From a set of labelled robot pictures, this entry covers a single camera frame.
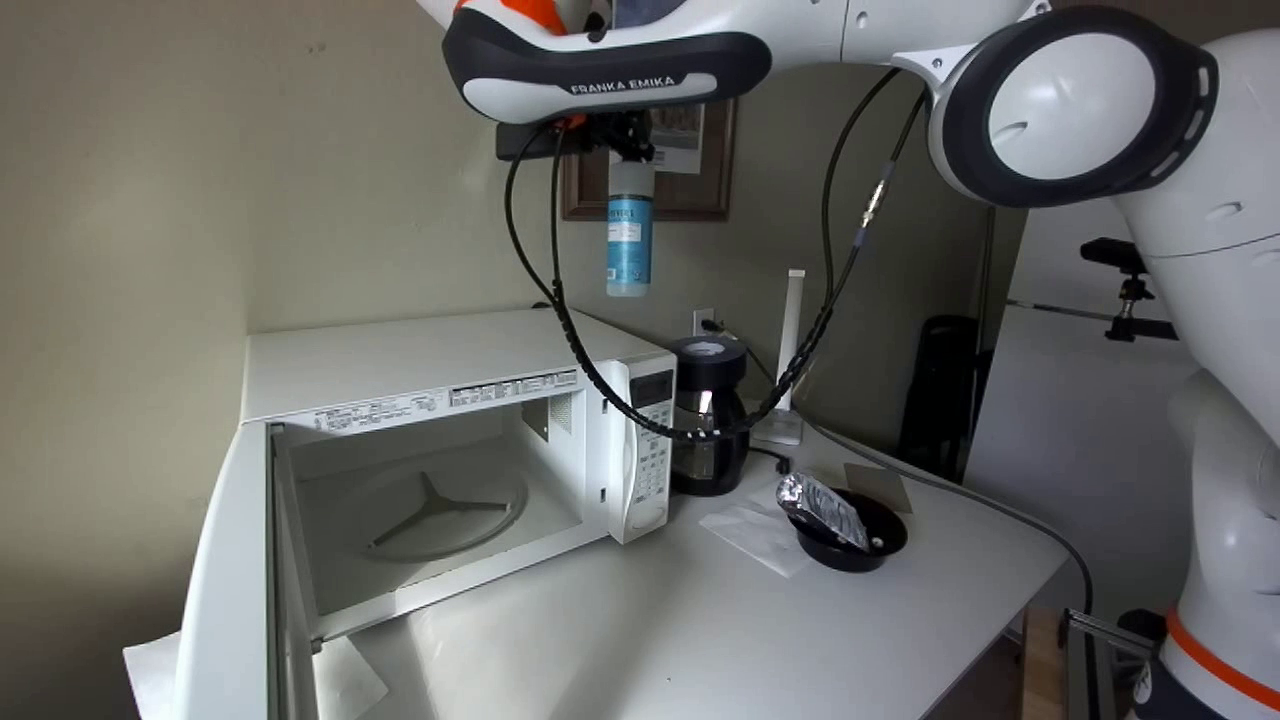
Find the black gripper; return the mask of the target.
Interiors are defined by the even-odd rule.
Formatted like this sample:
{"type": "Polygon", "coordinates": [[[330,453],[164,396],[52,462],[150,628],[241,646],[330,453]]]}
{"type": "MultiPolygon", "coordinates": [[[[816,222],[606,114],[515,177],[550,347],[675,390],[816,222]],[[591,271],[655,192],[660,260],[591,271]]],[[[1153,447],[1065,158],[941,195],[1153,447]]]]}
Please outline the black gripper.
{"type": "Polygon", "coordinates": [[[629,165],[655,156],[654,119],[644,113],[599,113],[590,119],[591,139],[615,153],[629,165]]]}

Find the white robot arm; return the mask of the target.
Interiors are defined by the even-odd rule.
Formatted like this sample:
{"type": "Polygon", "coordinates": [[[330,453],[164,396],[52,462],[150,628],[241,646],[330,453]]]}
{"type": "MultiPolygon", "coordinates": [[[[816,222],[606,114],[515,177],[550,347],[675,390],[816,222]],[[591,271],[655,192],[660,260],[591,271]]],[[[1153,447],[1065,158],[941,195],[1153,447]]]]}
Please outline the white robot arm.
{"type": "Polygon", "coordinates": [[[1280,720],[1280,31],[1189,45],[1056,0],[418,0],[461,99],[501,123],[701,102],[805,63],[925,80],[927,147],[972,200],[1108,200],[1200,376],[1182,396],[1193,559],[1156,715],[1280,720]]]}

